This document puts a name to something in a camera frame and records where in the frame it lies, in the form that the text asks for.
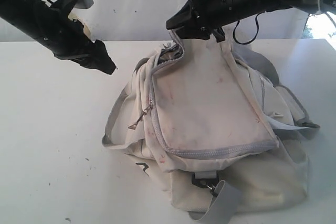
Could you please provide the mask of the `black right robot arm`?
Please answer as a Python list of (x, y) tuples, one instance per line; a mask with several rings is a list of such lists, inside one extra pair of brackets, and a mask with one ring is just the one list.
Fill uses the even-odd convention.
[(225, 40), (223, 26), (290, 8), (308, 14), (335, 13), (335, 0), (187, 0), (181, 10), (167, 20), (166, 28), (181, 39), (208, 40), (214, 36), (222, 42)]

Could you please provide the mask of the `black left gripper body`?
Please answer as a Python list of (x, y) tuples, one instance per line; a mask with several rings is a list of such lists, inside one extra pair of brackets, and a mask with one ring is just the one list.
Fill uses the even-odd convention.
[(69, 18), (73, 9), (62, 0), (48, 6), (42, 0), (32, 0), (26, 9), (24, 33), (39, 42), (61, 60), (80, 61), (86, 57), (94, 41), (84, 32), (78, 18)]

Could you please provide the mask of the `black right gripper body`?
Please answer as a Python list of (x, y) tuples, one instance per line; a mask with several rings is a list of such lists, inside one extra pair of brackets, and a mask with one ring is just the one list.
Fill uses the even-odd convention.
[(199, 18), (187, 26), (212, 25), (222, 27), (259, 13), (278, 8), (278, 0), (188, 0)]

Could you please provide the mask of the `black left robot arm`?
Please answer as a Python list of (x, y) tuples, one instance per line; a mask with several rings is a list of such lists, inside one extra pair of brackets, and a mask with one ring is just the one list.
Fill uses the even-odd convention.
[(101, 40), (92, 41), (84, 24), (69, 17), (74, 8), (89, 9), (93, 0), (1, 0), (1, 18), (49, 49), (56, 58), (70, 60), (106, 74), (116, 64)]

